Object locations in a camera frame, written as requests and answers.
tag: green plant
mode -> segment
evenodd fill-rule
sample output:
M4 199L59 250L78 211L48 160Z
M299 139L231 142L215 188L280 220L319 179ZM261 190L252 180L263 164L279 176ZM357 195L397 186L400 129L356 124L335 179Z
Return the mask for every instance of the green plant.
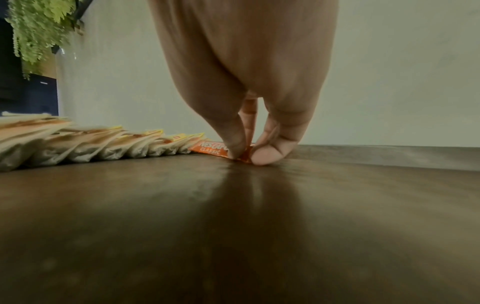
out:
M23 75L40 74L51 47L68 42L75 0L8 0L7 21L13 27L13 47L22 59Z

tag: hand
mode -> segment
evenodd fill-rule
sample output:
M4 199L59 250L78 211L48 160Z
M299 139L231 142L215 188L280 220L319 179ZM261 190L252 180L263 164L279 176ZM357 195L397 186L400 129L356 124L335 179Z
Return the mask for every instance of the hand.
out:
M258 97L269 115L252 162L287 156L327 76L338 0L149 2L175 86L229 156L237 158L252 142Z

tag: brown tabletop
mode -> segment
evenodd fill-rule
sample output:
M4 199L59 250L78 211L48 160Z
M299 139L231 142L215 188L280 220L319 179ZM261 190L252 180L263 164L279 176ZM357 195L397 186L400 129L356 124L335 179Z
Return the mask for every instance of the brown tabletop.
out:
M0 303L479 303L480 172L213 156L0 174Z

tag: gray wall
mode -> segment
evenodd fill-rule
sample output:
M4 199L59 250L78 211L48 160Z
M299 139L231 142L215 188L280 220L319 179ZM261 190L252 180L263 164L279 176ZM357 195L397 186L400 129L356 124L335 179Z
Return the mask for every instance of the gray wall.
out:
M176 92L145 1L94 1L84 22L85 36L57 55L61 113L217 139ZM479 101L479 0L340 0L330 75L302 143L480 147Z

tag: hanging plant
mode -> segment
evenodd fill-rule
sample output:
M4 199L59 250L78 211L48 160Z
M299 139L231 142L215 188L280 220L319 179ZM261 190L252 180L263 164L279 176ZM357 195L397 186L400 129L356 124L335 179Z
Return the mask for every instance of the hanging plant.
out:
M8 0L8 23L13 47L22 59L23 75L41 74L42 63L54 45L68 42L75 0Z

